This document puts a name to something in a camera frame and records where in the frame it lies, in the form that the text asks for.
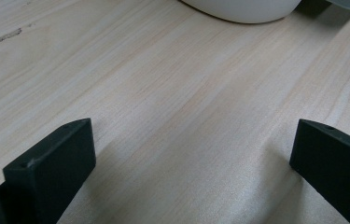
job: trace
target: light wood surface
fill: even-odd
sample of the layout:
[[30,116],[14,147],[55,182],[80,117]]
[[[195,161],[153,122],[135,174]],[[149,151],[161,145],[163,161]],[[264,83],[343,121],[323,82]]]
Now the light wood surface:
[[59,223],[347,223],[288,165],[298,119],[350,134],[350,11],[259,25],[175,0],[0,1],[1,169],[91,118]]

